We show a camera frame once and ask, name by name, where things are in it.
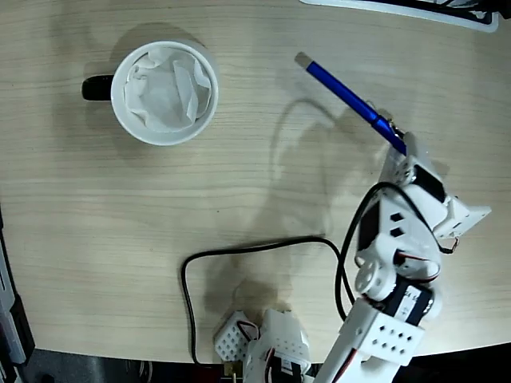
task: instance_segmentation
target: tissue paper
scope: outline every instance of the tissue paper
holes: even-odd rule
[[[155,132],[179,132],[192,126],[208,108],[211,82],[190,53],[157,48],[129,70],[126,107]]]

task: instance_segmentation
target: mug handle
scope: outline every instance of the mug handle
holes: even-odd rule
[[[81,84],[81,96],[88,101],[110,101],[113,75],[92,76]]]

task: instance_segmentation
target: black object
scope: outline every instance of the black object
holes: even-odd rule
[[[417,289],[420,293],[417,298],[414,299],[414,307],[412,310],[409,313],[404,314],[408,315],[406,323],[417,326],[424,316],[426,308],[430,304],[430,300],[433,298],[431,290],[420,283],[410,281],[398,274],[394,291],[392,291],[392,293],[381,302],[375,302],[374,305],[383,313],[390,315],[391,317],[395,316],[398,313],[398,308],[399,305],[401,305],[402,300],[410,296],[409,287],[413,287],[412,290]]]
[[[434,178],[428,171],[422,167],[415,165],[415,180],[412,184],[419,186],[428,192],[435,199],[444,203],[446,200],[446,191],[442,182]]]
[[[324,243],[325,245],[329,246],[330,249],[333,250],[335,253],[337,259],[338,259],[338,268],[337,268],[337,274],[335,276],[335,285],[339,284],[339,288],[335,288],[335,304],[337,305],[337,310],[339,312],[339,315],[341,316],[342,320],[346,319],[346,313],[343,309],[343,303],[341,301],[341,282],[340,280],[343,279],[345,282],[345,286],[349,288],[349,283],[347,281],[347,276],[344,271],[344,261],[346,258],[346,252],[344,255],[342,253],[339,253],[339,249],[328,239],[325,239],[323,237],[318,236],[309,236],[309,237],[298,237],[298,238],[292,238],[292,239],[285,239],[283,241],[279,242],[273,242],[266,245],[259,245],[259,246],[252,246],[252,247],[233,247],[230,249],[220,249],[220,250],[210,250],[210,251],[203,251],[194,255],[189,256],[186,258],[181,265],[181,287],[183,288],[183,296],[184,301],[186,302],[186,309],[188,311],[188,318],[190,320],[190,354],[192,355],[192,360],[196,365],[204,366],[202,363],[199,362],[197,359],[197,352],[196,352],[196,324],[195,324],[195,316],[193,315],[193,307],[192,307],[192,300],[190,299],[190,293],[188,292],[188,284],[186,282],[186,268],[188,264],[195,260],[205,257],[211,257],[216,255],[237,255],[237,254],[247,254],[247,253],[257,253],[260,251],[269,251],[274,249],[280,249],[281,247],[289,247],[294,245],[299,245],[302,243]]]
[[[41,378],[41,383],[55,383],[55,378],[51,375],[45,374]]]
[[[9,264],[9,258],[7,257],[7,250],[6,250],[6,243],[3,238],[3,218],[2,218],[2,212],[0,211],[0,245],[2,247],[2,254],[0,256],[3,256],[6,262],[6,269],[7,269],[7,276],[4,276],[9,278],[10,285],[12,287],[12,291],[14,294],[14,304],[10,308],[10,313],[12,315],[12,318],[14,320],[14,325],[16,326],[16,331],[19,336],[19,340],[22,344],[23,352],[25,354],[25,363],[28,362],[30,359],[30,356],[32,355],[32,352],[35,348],[34,343],[34,337],[32,336],[32,332],[30,331],[29,323],[26,318],[25,309],[23,308],[22,300],[16,291],[16,286],[14,284],[14,278],[12,275],[12,271],[10,269]],[[5,290],[5,284],[3,282],[3,279],[0,278],[0,281],[2,282],[2,289]],[[14,370],[14,366],[16,365],[13,363],[10,359],[10,348],[8,344],[6,343],[6,339],[4,338],[3,330],[0,328],[0,363],[2,365],[2,368],[4,370],[3,374],[3,382],[4,383],[11,383],[16,380],[17,374]]]
[[[291,363],[291,370],[283,371],[282,359],[271,357],[271,382],[272,383],[301,383],[302,369],[296,363]]]
[[[93,76],[81,84],[81,96],[88,101],[110,101],[113,75]]]

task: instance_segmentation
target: robotic arm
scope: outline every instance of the robotic arm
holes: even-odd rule
[[[428,226],[393,189],[373,198],[360,222],[355,256],[360,265],[355,289],[362,298],[315,383],[391,382],[415,354],[424,334],[419,322],[442,308],[438,240],[457,239],[491,211],[449,194],[414,135],[405,134],[404,142],[406,157],[391,148],[380,180],[398,185]]]
[[[420,321],[434,319],[442,309],[437,281],[442,253],[452,253],[458,238],[491,209],[469,207],[451,195],[412,133],[399,132],[308,57],[301,54],[297,61],[391,144],[380,182],[361,205],[355,255],[361,298],[314,383],[392,382],[422,340]],[[442,247],[443,239],[455,239],[454,247]],[[216,338],[220,357],[243,361],[244,382],[312,381],[305,375],[311,367],[307,335],[291,313],[267,310],[250,342],[251,327],[257,329],[236,312]]]

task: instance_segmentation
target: wood grain surface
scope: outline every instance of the wood grain surface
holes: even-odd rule
[[[214,54],[220,104],[197,138],[157,148],[80,87],[172,38]],[[295,235],[342,244],[386,143],[294,63],[299,51],[424,140],[452,192],[493,208],[446,257],[420,352],[510,342],[510,38],[505,22],[484,34],[298,0],[2,1],[0,203],[37,346],[190,361],[186,256]],[[341,326],[335,265],[320,245],[193,263],[200,360],[218,361],[212,337],[232,310],[288,307],[322,361]]]

